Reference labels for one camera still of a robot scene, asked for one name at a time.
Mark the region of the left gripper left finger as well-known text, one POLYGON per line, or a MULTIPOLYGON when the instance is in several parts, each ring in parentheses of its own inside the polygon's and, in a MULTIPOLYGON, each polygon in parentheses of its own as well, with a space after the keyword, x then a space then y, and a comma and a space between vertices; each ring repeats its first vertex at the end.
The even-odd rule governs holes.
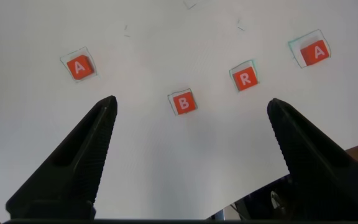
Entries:
POLYGON ((7 201, 11 219, 92 220, 117 99, 98 101, 7 201))

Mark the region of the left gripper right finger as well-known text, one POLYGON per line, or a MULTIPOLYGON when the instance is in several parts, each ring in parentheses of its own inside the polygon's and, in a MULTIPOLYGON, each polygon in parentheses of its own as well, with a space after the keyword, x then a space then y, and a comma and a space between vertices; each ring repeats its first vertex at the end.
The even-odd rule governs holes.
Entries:
POLYGON ((292 105, 274 98, 267 114, 310 220, 358 220, 358 162, 292 105))

